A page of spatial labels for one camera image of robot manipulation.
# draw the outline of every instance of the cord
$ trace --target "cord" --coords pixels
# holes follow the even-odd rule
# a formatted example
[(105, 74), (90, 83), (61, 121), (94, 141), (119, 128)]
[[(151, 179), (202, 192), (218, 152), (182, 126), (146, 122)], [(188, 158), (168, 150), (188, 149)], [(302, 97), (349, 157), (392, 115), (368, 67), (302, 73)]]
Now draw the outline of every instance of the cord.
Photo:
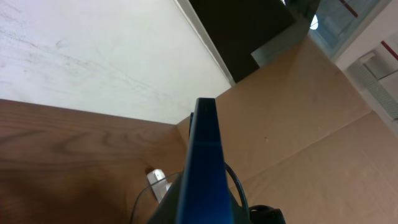
[[(249, 218), (249, 216), (250, 216), (250, 210), (249, 210), (248, 200), (247, 200), (247, 198), (246, 198), (246, 195), (244, 194), (244, 190), (243, 190), (243, 187), (242, 187), (242, 183), (239, 181), (238, 176), (234, 173), (234, 171), (232, 170), (232, 168), (231, 168), (226, 162), (225, 162), (225, 169), (226, 169), (226, 171), (228, 172), (228, 174), (231, 176), (232, 180), (233, 180), (234, 183), (235, 183), (235, 186), (236, 186), (236, 188), (237, 188), (237, 190), (238, 190), (238, 193), (239, 193), (239, 197), (241, 198), (241, 203), (242, 203), (243, 210), (244, 210), (245, 214), (246, 214), (246, 215), (248, 216), (248, 218)], [(146, 189), (148, 189), (149, 187), (152, 187), (153, 185), (159, 183), (159, 182), (162, 181), (162, 180), (165, 180), (165, 179), (167, 179), (167, 178), (169, 178), (169, 177), (173, 177), (173, 176), (178, 175), (178, 174), (181, 174), (181, 173), (182, 173), (182, 172), (178, 172), (178, 173), (169, 175), (169, 176), (167, 176), (167, 177), (165, 177), (165, 178), (163, 178), (163, 179), (161, 179), (161, 180), (158, 180), (157, 182), (154, 182), (153, 184), (148, 185), (147, 187), (145, 187), (144, 190), (142, 190), (142, 191), (139, 193), (139, 195), (137, 196), (136, 202), (134, 202), (134, 206), (133, 206), (133, 208), (132, 208), (132, 212), (131, 212), (131, 216), (130, 216), (130, 221), (129, 221), (129, 223), (132, 224), (132, 221), (133, 221), (133, 219), (134, 219), (134, 216), (135, 216), (136, 210), (137, 210), (137, 203), (138, 203), (139, 199), (142, 197), (142, 193), (144, 193)]]

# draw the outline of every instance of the blue object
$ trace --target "blue object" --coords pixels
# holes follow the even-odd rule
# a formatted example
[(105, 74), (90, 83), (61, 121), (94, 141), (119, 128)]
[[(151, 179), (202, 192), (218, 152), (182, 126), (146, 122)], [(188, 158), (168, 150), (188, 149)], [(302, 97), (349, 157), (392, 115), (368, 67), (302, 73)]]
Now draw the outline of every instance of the blue object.
[(177, 224), (232, 224), (216, 101), (199, 98), (192, 118)]

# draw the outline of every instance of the red strip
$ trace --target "red strip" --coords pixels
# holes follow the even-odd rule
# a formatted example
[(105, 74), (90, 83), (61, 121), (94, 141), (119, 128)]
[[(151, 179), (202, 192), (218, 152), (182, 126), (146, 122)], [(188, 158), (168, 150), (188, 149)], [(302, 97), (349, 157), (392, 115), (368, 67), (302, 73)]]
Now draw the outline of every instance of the red strip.
[(384, 40), (381, 42), (381, 45), (383, 45), (383, 47), (385, 47), (386, 50), (388, 50), (388, 52), (390, 52), (390, 54), (391, 54), (394, 58), (396, 58), (396, 60), (398, 60), (398, 55), (397, 55), (397, 53), (396, 53), (394, 50), (392, 50), (392, 49), (390, 48), (390, 46), (388, 46), (388, 44), (385, 43)]
[(351, 6), (349, 6), (349, 4), (346, 2), (346, 1), (344, 1), (344, 0), (339, 0), (344, 6), (345, 6), (345, 8), (347, 9), (347, 10), (349, 10), (349, 12), (355, 17), (355, 18), (358, 18), (358, 13), (356, 13), (356, 11), (351, 7)]

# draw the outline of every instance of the light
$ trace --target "light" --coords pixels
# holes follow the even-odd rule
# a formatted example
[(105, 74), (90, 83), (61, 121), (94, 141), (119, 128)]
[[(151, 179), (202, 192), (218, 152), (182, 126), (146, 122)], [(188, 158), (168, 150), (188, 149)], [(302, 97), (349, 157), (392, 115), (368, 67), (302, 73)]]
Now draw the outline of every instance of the light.
[(317, 28), (318, 28), (318, 18), (317, 18), (317, 15), (314, 15), (312, 22), (311, 22), (310, 29), (316, 30)]

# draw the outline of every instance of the brown cardboard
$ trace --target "brown cardboard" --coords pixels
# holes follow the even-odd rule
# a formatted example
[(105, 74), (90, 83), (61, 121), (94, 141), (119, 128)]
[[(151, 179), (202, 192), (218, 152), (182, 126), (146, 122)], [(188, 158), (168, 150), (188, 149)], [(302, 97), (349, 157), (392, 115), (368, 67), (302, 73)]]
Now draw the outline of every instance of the brown cardboard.
[[(308, 38), (216, 102), (224, 157), (241, 180), (371, 111)], [(188, 124), (187, 119), (178, 124), (185, 142)]]
[(397, 160), (398, 139), (370, 113), (243, 187), (250, 205), (280, 208), (286, 223), (398, 223)]

